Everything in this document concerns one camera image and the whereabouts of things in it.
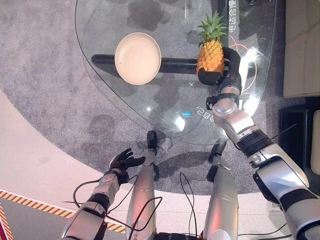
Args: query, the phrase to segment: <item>sofa cushion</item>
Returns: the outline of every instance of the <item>sofa cushion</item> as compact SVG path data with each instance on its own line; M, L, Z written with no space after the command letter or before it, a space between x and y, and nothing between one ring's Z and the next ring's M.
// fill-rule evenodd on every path
M320 93L320 23L310 29L305 43L303 93L308 96Z
M307 33L302 33L285 47L283 80L285 97L298 96L303 92L306 40Z
M301 33L309 30L308 1L287 0L285 8L285 42L289 43Z
M311 169L320 175L320 110L313 115Z

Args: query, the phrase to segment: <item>wire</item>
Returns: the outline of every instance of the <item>wire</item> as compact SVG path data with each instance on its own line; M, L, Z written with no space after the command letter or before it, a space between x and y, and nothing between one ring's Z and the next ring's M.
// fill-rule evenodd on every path
M134 175L133 177L129 178L129 181L130 181L131 179L133 179L133 178L136 178L137 176L138 176L138 175ZM111 210L109 210L109 211L107 212L107 214L111 213L113 210L115 210L117 207L119 207L119 206L123 203L123 201L126 199L126 197L129 195L129 193L130 193L130 192L132 191L132 189L134 188L134 186L135 186L135 184L136 184L136 181L137 181L137 179L135 179L132 187L130 188L130 190L128 191L128 193L124 196L124 198L119 202L119 204L118 204L117 206L115 206L114 208L112 208Z
M143 208L142 208L141 211L139 212L139 215L136 217L136 220L135 220L135 222L134 222L134 224L133 224L133 226L132 226L132 228L131 228L131 231L130 231L130 235L129 235L128 240L131 239L132 234L134 233L134 229L135 229L135 227L136 227L136 225L137 225L137 223L138 223L138 220L139 220L141 214L144 212L144 210L145 210L146 206L148 205L148 203L150 203L151 201L156 200L156 199L160 199L160 201L159 201L158 204L155 206L155 208L154 208L154 210L152 211L152 213L151 213L151 215L150 215L147 223L145 224L145 226L144 226L140 231L142 231L143 229L145 229L145 227L148 225L149 221L151 220L151 217L154 215L154 213L156 212L156 209L158 208L159 204L160 204L161 201L162 201L162 196L154 197L154 198L151 198L151 199L149 199L148 201L146 201L146 203L144 204Z
M277 230L272 231L272 232L268 232L268 233L245 233L245 234L238 234L238 236L244 236L244 235L255 235L255 236L271 235L271 234L274 234L274 233L280 231L285 225L287 225L287 224L285 223L280 228L278 228ZM270 238L260 238L260 239L257 239L257 240L278 240L278 239L286 239L286 238L289 238L291 236L292 236L292 234L285 235L285 236L270 237Z
M260 238L257 240L277 240L277 239L286 239L286 238L290 238L292 236L292 234L289 235L285 235L285 236L276 236L276 237L271 237L271 238Z
M129 178L129 181L133 178L136 178L138 175L134 175L133 177ZM79 186L77 186L75 188L75 190L73 191L73 201L63 201L63 203L70 203L70 204L75 204L78 208L80 208L80 205L79 204L84 204L83 202L77 202L77 199L76 199L76 193L77 191L79 190L79 188L81 188L83 185L87 185L87 184L93 184L93 183L97 183L100 181L101 178L97 179L97 180L94 180L94 181L86 181L84 183L81 183ZM121 202L115 206L113 209L111 209L108 214L113 211L114 209L116 209L117 207L120 206L120 204L125 200L125 198L129 195L130 191L133 189L134 186L131 187L131 189L129 190L129 192L125 195L125 197L121 200Z
M62 201L62 203L67 203L67 204L75 204L75 201Z
M290 129L292 129L294 126L296 126L297 123L292 124L291 126L287 127L285 130L281 131L279 134L275 135L274 137L272 137L271 139L275 139L276 137L279 137L280 135L284 134L285 132L289 131Z
M129 226L128 224L125 224L124 222L122 222L122 221L120 221L120 220L118 220L118 219L116 219L116 218L113 218L113 217L111 217L111 216L106 215L106 217L107 217L108 219L111 219L111 220L113 220L113 221L115 221L115 222L117 222L117 223L120 223L120 224L126 226L127 228L129 228L129 229L131 229L131 230L133 230L133 231L140 232L140 231L144 230L144 229L147 227L147 225L149 224L152 216L154 215L154 213L156 212L159 204L160 204L161 201L162 201L162 196L158 196L158 197L154 197L154 198L149 199L149 200L144 204L142 210L140 211L140 213L142 214L142 212L143 212L144 208L147 206L147 204L148 204L150 201L156 200L156 199L160 199L160 201L159 201L158 204L155 206L153 212L151 213L151 215L150 215L148 221L146 222L146 224L144 225L144 227L141 228L141 229L136 229L136 228L134 228L134 227L132 227L132 226Z
M78 208L80 208L80 205L79 205L79 203L77 202L77 199L76 199L76 193L77 193L78 189L81 188L83 185L86 185L86 184L97 183L97 182L100 181L100 179L101 179L101 178L99 178L99 179L97 179L97 180L94 180L94 181L86 181L86 182L84 182L84 183L81 183L79 186L77 186L77 187L75 188L75 190L73 191L73 201L74 201L74 204L75 204Z
M184 189L184 185L182 184L182 178L181 178L181 175L184 176L186 182L188 183L189 185L189 188L191 190L191 194L192 194L192 200L193 200L193 203L191 203L185 189ZM190 234L190 222L191 222L191 216L193 214L193 217L194 217L194 226L195 226L195 235L197 236L198 235L198 230L197 230L197 220L196 220L196 214L195 214L195 210L194 210L194 204L195 204L195 196L194 196L194 192L192 191L192 188L190 186L190 183L186 177L186 175L183 173L183 172L180 172L180 183L181 183L181 187L182 187L182 190L186 196L186 198L188 199L190 205L191 205L191 215L190 215L190 218L189 218L189 234Z
M278 231L280 231L285 225L287 225L286 223L283 224L280 228L278 228L275 231L269 232L269 233L244 233L244 234L238 234L238 236L244 236L244 235L256 235L256 236L260 236L260 235L270 235L270 234L274 234Z

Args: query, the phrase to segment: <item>white plate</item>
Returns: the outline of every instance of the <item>white plate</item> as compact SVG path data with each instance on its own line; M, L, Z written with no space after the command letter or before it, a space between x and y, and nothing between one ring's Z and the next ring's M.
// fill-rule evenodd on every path
M148 34L134 32L119 42L115 50L114 62L123 80L133 85L146 84L159 71L160 48Z

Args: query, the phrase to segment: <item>glass tabletop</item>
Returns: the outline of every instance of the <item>glass tabletop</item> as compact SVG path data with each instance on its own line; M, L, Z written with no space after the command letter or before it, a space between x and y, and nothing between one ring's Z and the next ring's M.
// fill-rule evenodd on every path
M222 43L241 56L240 107L252 116L267 80L276 6L276 0L78 0L75 27L85 58L106 88L167 136L212 145L227 137L206 107L219 86L204 85L196 75L197 26L205 13L223 15L228 36ZM121 79L114 62L118 43L134 32L152 36L161 51L159 73L144 85Z

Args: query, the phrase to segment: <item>yellow and black stripe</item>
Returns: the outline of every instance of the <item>yellow and black stripe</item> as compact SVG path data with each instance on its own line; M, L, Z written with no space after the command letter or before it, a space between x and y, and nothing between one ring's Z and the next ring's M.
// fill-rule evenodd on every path
M14 240L14 236L12 235L11 229L9 227L9 224L8 224L8 221L7 221L7 218L6 218L6 215L5 215L5 212L4 212L4 209L1 205L1 203L0 203L0 219L1 219L2 225L4 226L4 230L5 230L5 233L8 237L8 239Z
M50 205L47 203L38 202L36 200L32 200L27 197L19 196L19 195L16 195L14 193L7 192L4 190L0 190L0 198L7 199L7 200L10 200L10 201L15 202L17 204L22 204L27 207L31 207L33 209L38 209L43 212L54 214L54 215L64 217L67 219L71 218L75 214L74 211L62 209L60 207L53 206L53 205Z
M21 196L3 189L0 189L0 198L7 199L17 204L22 204L27 207L37 209L46 213L54 214L67 219L71 218L76 213L75 211L72 211L72 210L68 210L68 209L54 206L48 203L40 202L40 201L31 199L25 196ZM108 222L108 221L106 221L106 223L107 223L108 230L114 231L117 233L122 233L122 234L125 233L125 226L115 224L113 222Z

